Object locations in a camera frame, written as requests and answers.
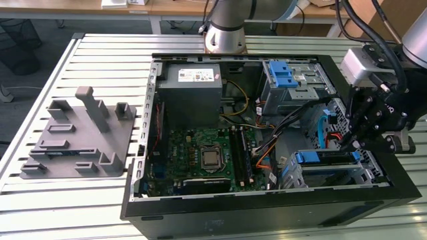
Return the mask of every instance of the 3d printed holder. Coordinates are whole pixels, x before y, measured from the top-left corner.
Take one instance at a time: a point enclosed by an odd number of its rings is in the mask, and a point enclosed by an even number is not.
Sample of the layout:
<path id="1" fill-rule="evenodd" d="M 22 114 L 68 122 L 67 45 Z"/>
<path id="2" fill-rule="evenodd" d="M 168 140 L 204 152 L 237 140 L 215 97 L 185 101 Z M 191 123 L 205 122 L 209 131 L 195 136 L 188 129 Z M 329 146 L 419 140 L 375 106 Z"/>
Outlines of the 3d printed holder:
<path id="1" fill-rule="evenodd" d="M 125 102 L 105 106 L 95 100 L 91 86 L 80 86 L 75 97 L 84 106 L 53 100 L 46 109 L 52 117 L 21 166 L 22 179 L 123 174 L 136 108 Z"/>

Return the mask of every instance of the green motherboard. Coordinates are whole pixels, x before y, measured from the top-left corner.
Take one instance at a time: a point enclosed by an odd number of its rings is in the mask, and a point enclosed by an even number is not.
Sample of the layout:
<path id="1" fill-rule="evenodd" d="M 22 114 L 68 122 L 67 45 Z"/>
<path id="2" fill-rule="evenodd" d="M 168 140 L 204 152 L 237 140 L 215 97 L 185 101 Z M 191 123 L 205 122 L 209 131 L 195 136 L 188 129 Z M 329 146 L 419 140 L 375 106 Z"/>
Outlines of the green motherboard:
<path id="1" fill-rule="evenodd" d="M 251 148 L 256 146 L 255 131 L 251 128 L 244 129 L 243 135 L 247 150 L 251 151 Z M 229 130 L 227 128 L 172 130 L 168 135 L 167 151 L 164 176 L 153 181 L 160 196 L 176 195 L 175 190 L 180 181 L 196 178 L 229 179 L 229 192 L 265 189 L 265 177 L 261 170 L 253 172 L 251 184 L 241 186 L 236 182 Z"/>

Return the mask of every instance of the black trash bin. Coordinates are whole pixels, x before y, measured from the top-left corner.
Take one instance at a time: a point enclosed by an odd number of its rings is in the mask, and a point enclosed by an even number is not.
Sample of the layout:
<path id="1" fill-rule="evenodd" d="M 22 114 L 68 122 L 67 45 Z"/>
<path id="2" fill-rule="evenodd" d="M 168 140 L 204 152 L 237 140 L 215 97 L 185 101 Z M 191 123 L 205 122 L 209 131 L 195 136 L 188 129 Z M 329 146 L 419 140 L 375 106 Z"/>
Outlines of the black trash bin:
<path id="1" fill-rule="evenodd" d="M 41 46 L 41 40 L 29 19 L 0 18 L 0 27 L 22 48 L 33 50 Z"/>
<path id="2" fill-rule="evenodd" d="M 33 51 L 17 45 L 6 32 L 0 32 L 0 61 L 14 75 L 28 75 L 40 68 Z"/>

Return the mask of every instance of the power supply label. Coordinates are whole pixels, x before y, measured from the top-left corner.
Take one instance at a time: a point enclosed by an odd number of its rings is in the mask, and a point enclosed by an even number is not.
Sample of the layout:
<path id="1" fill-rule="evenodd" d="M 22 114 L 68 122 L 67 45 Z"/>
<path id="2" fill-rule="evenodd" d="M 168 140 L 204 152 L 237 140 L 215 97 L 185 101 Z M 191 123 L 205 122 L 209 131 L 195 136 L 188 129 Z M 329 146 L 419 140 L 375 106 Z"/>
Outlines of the power supply label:
<path id="1" fill-rule="evenodd" d="M 179 82 L 213 82 L 213 69 L 181 69 L 179 70 Z"/>

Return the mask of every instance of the metal slotted tabletop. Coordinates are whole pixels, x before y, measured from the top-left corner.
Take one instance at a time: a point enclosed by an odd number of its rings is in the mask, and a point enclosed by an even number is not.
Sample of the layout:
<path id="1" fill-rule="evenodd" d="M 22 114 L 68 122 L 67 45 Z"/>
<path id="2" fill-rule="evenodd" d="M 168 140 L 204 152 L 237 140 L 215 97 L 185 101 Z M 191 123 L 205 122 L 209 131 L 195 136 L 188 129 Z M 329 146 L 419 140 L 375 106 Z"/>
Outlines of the metal slotted tabletop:
<path id="1" fill-rule="evenodd" d="M 331 55 L 336 64 L 347 49 L 359 44 L 339 38 L 248 36 L 249 54 Z M 120 220 L 127 172 L 112 178 L 33 179 L 18 177 L 28 152 L 45 128 L 52 99 L 73 98 L 79 86 L 92 86 L 105 105 L 128 102 L 141 115 L 152 53 L 203 53 L 200 36 L 87 34 L 72 39 L 0 161 L 0 235 L 8 239 L 145 239 L 128 221 Z M 132 140 L 139 139 L 141 118 Z M 369 215 L 347 227 L 312 228 L 229 236 L 231 239 L 411 239 L 427 238 L 427 122 L 411 131 L 416 154 L 399 156 L 423 197 L 407 205 Z M 131 141 L 128 154 L 136 154 Z"/>

